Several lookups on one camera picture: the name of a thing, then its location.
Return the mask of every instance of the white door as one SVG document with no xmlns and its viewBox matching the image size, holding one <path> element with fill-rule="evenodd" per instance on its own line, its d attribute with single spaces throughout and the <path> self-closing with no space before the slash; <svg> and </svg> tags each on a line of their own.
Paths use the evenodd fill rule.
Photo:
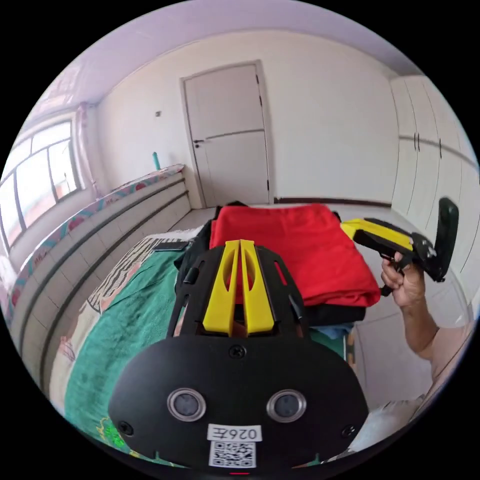
<svg viewBox="0 0 480 480">
<path fill-rule="evenodd" d="M 415 182 L 408 209 L 408 220 L 426 233 L 427 223 L 434 206 L 439 177 L 439 148 L 428 143 L 417 144 Z"/>
<path fill-rule="evenodd" d="M 462 127 L 458 118 L 455 119 L 456 131 L 458 132 L 458 141 L 460 143 L 460 153 L 465 155 L 470 159 L 474 164 L 477 164 L 477 157 L 475 156 L 474 149 L 470 143 L 467 133 Z"/>
<path fill-rule="evenodd" d="M 269 202 L 262 99 L 254 65 L 185 81 L 191 141 L 207 207 Z"/>
<path fill-rule="evenodd" d="M 477 167 L 461 160 L 461 189 L 458 202 L 458 233 L 451 265 L 460 273 L 472 250 L 480 218 L 480 180 Z"/>
<path fill-rule="evenodd" d="M 459 136 L 452 108 L 429 78 L 423 78 L 423 85 L 433 109 L 438 138 L 441 144 L 458 152 L 460 150 Z"/>
<path fill-rule="evenodd" d="M 413 111 L 415 112 L 416 132 L 420 140 L 430 140 L 437 143 L 437 125 L 434 111 L 423 84 L 422 76 L 409 76 L 405 78 L 406 87 L 410 94 Z"/>
<path fill-rule="evenodd" d="M 414 108 L 405 80 L 395 78 L 390 82 L 390 85 L 398 119 L 398 134 L 401 137 L 413 138 L 417 132 L 417 126 L 415 125 Z"/>
<path fill-rule="evenodd" d="M 396 172 L 395 190 L 391 207 L 407 216 L 417 173 L 417 144 L 413 140 L 400 139 L 398 144 L 398 168 Z"/>
<path fill-rule="evenodd" d="M 463 283 L 463 289 L 466 301 L 471 302 L 480 289 L 480 225 L 477 226 L 475 240 L 466 259 L 465 265 L 461 269 L 460 278 Z"/>
<path fill-rule="evenodd" d="M 460 202 L 460 188 L 462 182 L 462 159 L 449 152 L 443 150 L 438 168 L 438 182 L 436 185 L 435 201 L 431 215 L 426 226 L 426 234 L 429 239 L 437 237 L 437 227 L 439 221 L 439 201 L 442 197 L 448 197 L 457 207 Z"/>
</svg>

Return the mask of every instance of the hand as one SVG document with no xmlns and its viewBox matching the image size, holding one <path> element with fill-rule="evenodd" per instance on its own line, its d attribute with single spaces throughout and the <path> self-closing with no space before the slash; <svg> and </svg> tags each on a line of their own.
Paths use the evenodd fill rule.
<svg viewBox="0 0 480 480">
<path fill-rule="evenodd" d="M 401 259 L 402 254 L 397 252 L 395 261 L 399 262 Z M 383 269 L 381 279 L 393 290 L 393 299 L 400 308 L 410 307 L 425 297 L 425 278 L 421 268 L 413 264 L 407 265 L 402 275 L 385 259 L 381 263 L 381 268 Z"/>
</svg>

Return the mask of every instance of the red cloth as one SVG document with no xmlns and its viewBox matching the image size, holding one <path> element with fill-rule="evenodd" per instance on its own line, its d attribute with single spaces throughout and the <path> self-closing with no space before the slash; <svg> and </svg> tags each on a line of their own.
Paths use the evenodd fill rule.
<svg viewBox="0 0 480 480">
<path fill-rule="evenodd" d="M 253 240 L 283 259 L 304 304 L 370 307 L 379 286 L 355 244 L 324 205 L 291 208 L 225 206 L 211 223 L 210 248 Z M 241 275 L 237 303 L 242 303 Z"/>
</svg>

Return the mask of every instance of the teal pipe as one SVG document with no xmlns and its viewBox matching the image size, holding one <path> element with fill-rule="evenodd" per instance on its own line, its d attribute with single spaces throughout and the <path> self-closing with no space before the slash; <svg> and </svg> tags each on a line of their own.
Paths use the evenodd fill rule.
<svg viewBox="0 0 480 480">
<path fill-rule="evenodd" d="M 153 152 L 153 163 L 155 164 L 155 168 L 160 170 L 159 156 L 157 155 L 156 151 Z"/>
</svg>

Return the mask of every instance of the yellow bracket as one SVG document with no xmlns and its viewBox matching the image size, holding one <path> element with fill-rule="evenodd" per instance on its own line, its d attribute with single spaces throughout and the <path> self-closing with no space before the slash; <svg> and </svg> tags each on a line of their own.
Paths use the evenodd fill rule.
<svg viewBox="0 0 480 480">
<path fill-rule="evenodd" d="M 406 250 L 413 251 L 413 247 L 410 243 L 411 237 L 409 235 L 405 235 L 404 233 L 393 230 L 392 228 L 388 228 L 383 225 L 378 225 L 377 223 L 373 223 L 363 218 L 356 218 L 355 220 L 343 221 L 340 224 L 340 226 L 341 226 L 341 229 L 352 240 L 354 239 L 355 233 L 358 230 L 364 230 L 365 232 L 376 235 L 377 237 L 381 237 L 385 240 L 393 242 L 394 244 L 397 244 Z"/>
<path fill-rule="evenodd" d="M 274 327 L 274 317 L 254 242 L 234 240 L 225 242 L 225 249 L 220 259 L 210 300 L 203 317 L 203 327 L 207 332 L 232 336 L 240 252 L 243 311 L 247 334 L 270 332 Z"/>
<path fill-rule="evenodd" d="M 274 317 L 254 242 L 240 240 L 243 311 L 247 334 L 270 332 Z"/>
<path fill-rule="evenodd" d="M 239 265 L 240 240 L 225 242 L 218 272 L 211 290 L 210 300 L 203 317 L 203 328 L 232 336 L 234 328 L 235 295 Z"/>
</svg>

